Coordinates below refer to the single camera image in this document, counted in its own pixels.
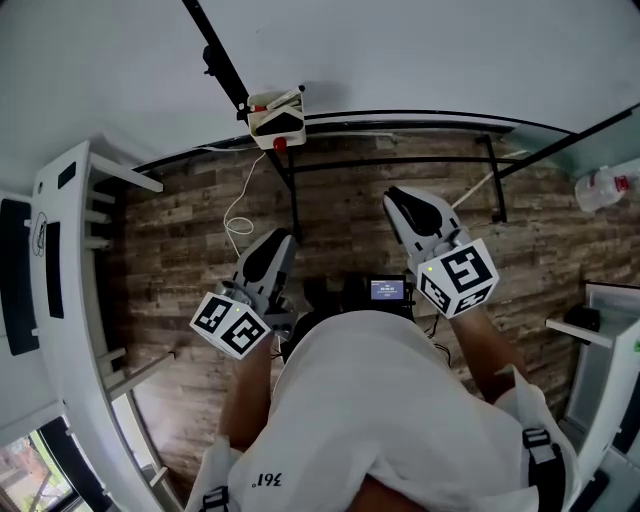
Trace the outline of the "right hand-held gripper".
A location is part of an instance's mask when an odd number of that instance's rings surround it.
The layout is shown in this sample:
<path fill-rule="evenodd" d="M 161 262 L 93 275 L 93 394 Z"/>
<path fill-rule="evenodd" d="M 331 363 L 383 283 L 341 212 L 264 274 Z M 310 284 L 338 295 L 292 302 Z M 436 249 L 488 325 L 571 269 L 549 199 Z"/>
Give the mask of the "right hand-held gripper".
<path fill-rule="evenodd" d="M 485 302 L 499 276 L 484 241 L 466 229 L 437 236 L 453 210 L 440 197 L 411 187 L 391 187 L 383 208 L 397 241 L 409 253 L 416 290 L 438 312 L 452 319 Z"/>

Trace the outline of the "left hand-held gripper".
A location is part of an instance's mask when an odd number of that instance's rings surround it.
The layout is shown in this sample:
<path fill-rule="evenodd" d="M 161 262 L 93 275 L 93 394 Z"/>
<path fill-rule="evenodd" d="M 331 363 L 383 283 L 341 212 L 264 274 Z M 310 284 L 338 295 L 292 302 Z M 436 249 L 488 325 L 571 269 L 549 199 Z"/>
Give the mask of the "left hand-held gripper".
<path fill-rule="evenodd" d="M 296 250 L 295 238 L 284 228 L 261 236 L 241 255 L 234 281 L 221 281 L 205 295 L 190 327 L 237 360 L 269 334 L 288 338 L 295 306 L 281 291 Z"/>

